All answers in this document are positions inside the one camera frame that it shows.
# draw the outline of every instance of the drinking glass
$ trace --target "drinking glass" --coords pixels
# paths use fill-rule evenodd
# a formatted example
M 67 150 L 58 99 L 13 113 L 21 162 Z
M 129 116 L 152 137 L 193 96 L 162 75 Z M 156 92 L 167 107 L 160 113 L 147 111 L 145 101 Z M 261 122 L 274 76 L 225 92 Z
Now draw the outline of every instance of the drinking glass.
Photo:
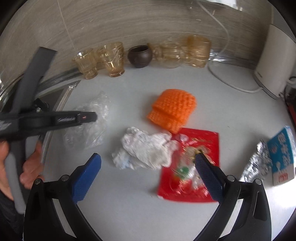
M 98 55 L 98 50 L 94 50 L 94 59 L 96 60 L 96 70 L 97 71 L 105 68 L 105 65 L 101 59 L 101 56 Z
M 192 35 L 187 39 L 188 59 L 193 67 L 202 68 L 210 57 L 211 41 L 205 37 Z
M 97 50 L 98 58 L 104 63 L 110 77 L 117 77 L 124 73 L 124 48 L 121 42 L 114 42 Z
M 166 68 L 177 68 L 183 64 L 185 53 L 182 47 L 173 40 L 168 39 L 162 43 L 148 44 L 158 62 Z
M 79 52 L 72 59 L 79 71 L 84 75 L 84 78 L 90 80 L 97 75 L 96 60 L 94 59 L 94 52 L 92 48 Z

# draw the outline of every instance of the screw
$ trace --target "screw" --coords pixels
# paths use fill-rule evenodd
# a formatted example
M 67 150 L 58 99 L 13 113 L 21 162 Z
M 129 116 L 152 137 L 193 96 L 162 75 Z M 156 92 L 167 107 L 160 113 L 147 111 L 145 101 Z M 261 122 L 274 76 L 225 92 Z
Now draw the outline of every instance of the screw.
M 228 179 L 228 181 L 234 182 L 235 177 L 232 176 L 232 175 L 228 175 L 228 176 L 227 176 L 227 179 Z
M 69 176 L 68 176 L 68 175 L 64 175 L 64 176 L 62 176 L 62 178 L 61 178 L 61 180 L 62 180 L 63 182 L 67 181 L 68 179 L 69 179 Z
M 256 182 L 256 184 L 258 184 L 258 185 L 261 185 L 261 184 L 262 184 L 262 181 L 261 181 L 260 179 L 256 179 L 255 182 Z
M 35 183 L 36 185 L 38 185 L 40 182 L 41 182 L 41 179 L 40 179 L 40 178 L 37 178 L 37 179 L 34 181 L 34 183 Z

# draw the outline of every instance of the milk carton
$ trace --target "milk carton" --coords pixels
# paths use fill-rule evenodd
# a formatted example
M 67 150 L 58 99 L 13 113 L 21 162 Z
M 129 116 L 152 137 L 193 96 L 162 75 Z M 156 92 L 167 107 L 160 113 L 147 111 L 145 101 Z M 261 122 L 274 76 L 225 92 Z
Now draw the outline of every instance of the milk carton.
M 289 126 L 282 129 L 267 142 L 273 163 L 274 186 L 286 183 L 295 177 L 296 145 Z

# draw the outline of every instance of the amber glass cup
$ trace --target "amber glass cup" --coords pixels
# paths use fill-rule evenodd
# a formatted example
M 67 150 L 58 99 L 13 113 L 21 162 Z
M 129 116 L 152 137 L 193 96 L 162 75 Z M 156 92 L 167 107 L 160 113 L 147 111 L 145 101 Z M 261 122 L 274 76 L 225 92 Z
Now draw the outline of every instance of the amber glass cup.
M 73 61 L 76 63 L 79 71 L 84 75 L 84 78 L 90 80 L 97 75 L 96 60 L 92 48 L 79 52 Z
M 121 42 L 107 44 L 99 48 L 96 54 L 104 63 L 110 77 L 117 77 L 124 73 L 124 48 Z
M 98 56 L 98 51 L 94 50 L 94 59 L 96 60 L 96 70 L 99 71 L 105 68 L 103 61 L 101 60 L 101 56 Z
M 188 61 L 193 67 L 202 68 L 210 57 L 211 41 L 205 37 L 192 35 L 187 39 Z

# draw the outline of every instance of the finger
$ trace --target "finger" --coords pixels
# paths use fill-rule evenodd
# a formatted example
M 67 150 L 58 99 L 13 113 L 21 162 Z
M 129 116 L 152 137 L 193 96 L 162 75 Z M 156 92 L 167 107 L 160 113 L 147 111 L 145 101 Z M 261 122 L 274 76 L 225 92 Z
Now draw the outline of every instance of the finger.
M 40 141 L 37 141 L 35 151 L 36 151 L 39 155 L 41 155 L 41 152 L 42 152 L 42 144 L 41 144 Z
M 0 142 L 0 169 L 4 168 L 4 161 L 9 153 L 9 145 L 8 142 L 3 141 Z
M 33 172 L 40 165 L 40 155 L 34 152 L 28 160 L 25 161 L 22 169 L 25 173 Z
M 30 181 L 30 182 L 26 182 L 26 183 L 24 184 L 24 187 L 25 187 L 26 189 L 31 189 L 32 186 L 33 186 L 34 181 L 35 181 L 37 178 L 42 179 L 42 181 L 45 180 L 45 179 L 44 179 L 44 176 L 42 176 L 42 175 L 38 175 L 34 180 L 32 180 L 32 181 Z
M 31 173 L 23 172 L 20 175 L 20 182 L 22 184 L 30 183 L 34 181 L 42 171 L 43 171 L 43 165 L 39 164 L 39 166 L 37 166 L 33 172 Z

